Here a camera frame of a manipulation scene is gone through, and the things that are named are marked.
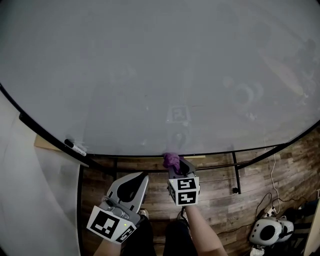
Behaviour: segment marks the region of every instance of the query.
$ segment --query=black pants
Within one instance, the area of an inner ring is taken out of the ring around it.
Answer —
[[[154,234],[151,224],[145,218],[140,226],[126,241],[123,256],[155,256]],[[197,251],[189,235],[184,220],[170,222],[165,229],[165,246],[163,256],[196,256]]]

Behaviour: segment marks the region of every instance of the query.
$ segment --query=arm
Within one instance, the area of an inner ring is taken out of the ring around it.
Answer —
[[[185,207],[192,241],[199,256],[227,256],[227,253],[212,228],[195,205]]]
[[[120,256],[121,244],[103,239],[93,256]]]

